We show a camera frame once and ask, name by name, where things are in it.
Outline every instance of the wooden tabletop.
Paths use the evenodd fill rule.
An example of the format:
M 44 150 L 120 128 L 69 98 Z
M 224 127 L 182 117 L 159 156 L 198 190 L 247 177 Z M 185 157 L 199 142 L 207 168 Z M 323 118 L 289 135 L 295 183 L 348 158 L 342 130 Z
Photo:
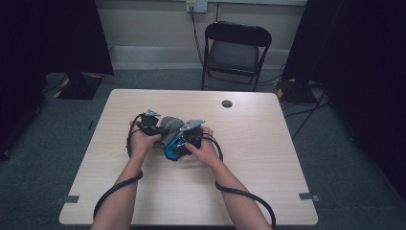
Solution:
M 232 107 L 222 106 L 224 100 Z M 111 188 L 128 155 L 129 122 L 152 109 L 162 115 L 205 120 L 224 163 L 248 190 L 273 208 L 278 225 L 312 225 L 318 217 L 277 97 L 271 93 L 116 89 L 110 94 L 59 217 L 91 224 L 99 198 Z M 193 155 L 177 162 L 152 149 L 142 167 L 132 224 L 232 225 L 211 171 Z M 266 209 L 259 205 L 270 222 Z

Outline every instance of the gray carpet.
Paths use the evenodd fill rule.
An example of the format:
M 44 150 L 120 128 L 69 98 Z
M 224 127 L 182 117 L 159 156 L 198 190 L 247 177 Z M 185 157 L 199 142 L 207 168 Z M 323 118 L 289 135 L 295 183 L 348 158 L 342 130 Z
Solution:
M 264 70 L 261 81 L 280 73 Z M 62 77 L 63 74 L 49 75 L 48 87 Z M 61 225 L 58 216 L 62 207 L 55 205 L 55 200 L 69 193 L 111 90 L 199 90 L 200 78 L 201 71 L 193 69 L 120 70 L 102 81 L 93 101 L 55 100 L 57 88 L 46 93 L 41 112 L 12 146 L 11 159 L 0 163 L 0 229 L 88 229 Z M 250 85 L 219 80 L 208 80 L 207 85 L 210 86 L 207 90 L 252 89 Z M 322 88 L 312 89 L 320 97 Z M 275 89 L 268 84 L 260 86 L 258 91 L 275 92 Z M 311 107 L 282 104 L 285 115 Z M 306 115 L 286 118 L 292 134 Z M 375 164 L 350 140 L 348 126 L 330 105 L 311 115 L 294 139 L 294 145 L 310 192 L 321 198 L 315 203 L 319 222 L 314 226 L 278 226 L 277 229 L 406 229 L 403 203 Z

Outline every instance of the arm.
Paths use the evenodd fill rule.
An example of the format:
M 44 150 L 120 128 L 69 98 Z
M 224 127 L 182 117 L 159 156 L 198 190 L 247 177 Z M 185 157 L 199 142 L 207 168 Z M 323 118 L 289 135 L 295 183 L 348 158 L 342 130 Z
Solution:
M 140 173 L 147 153 L 160 138 L 161 135 L 147 136 L 141 130 L 134 132 L 131 137 L 131 157 L 115 184 Z M 138 181 L 135 181 L 111 194 L 96 214 L 92 229 L 128 229 L 134 213 L 137 185 Z
M 213 131 L 203 127 L 204 133 L 213 135 Z M 227 166 L 218 158 L 213 143 L 202 140 L 200 149 L 187 143 L 198 160 L 209 166 L 218 184 L 224 187 L 240 189 L 248 192 L 247 188 L 233 175 Z M 255 200 L 243 195 L 221 192 L 227 212 L 236 229 L 272 229 Z

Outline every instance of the baseboard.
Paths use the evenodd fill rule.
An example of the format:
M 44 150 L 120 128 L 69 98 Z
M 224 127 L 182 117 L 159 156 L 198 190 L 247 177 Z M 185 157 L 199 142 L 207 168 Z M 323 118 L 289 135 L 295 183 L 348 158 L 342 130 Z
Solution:
M 201 68 L 196 48 L 190 47 L 109 47 L 113 69 L 196 69 Z M 289 50 L 270 50 L 263 69 L 280 69 Z

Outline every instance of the chair backrest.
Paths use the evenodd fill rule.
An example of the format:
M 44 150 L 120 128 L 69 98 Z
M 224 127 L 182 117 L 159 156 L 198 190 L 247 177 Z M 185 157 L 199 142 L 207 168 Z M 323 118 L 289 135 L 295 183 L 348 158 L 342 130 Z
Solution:
M 212 23 L 205 31 L 206 43 L 208 38 L 224 42 L 233 42 L 259 47 L 269 47 L 272 36 L 259 26 L 237 24 L 219 21 Z

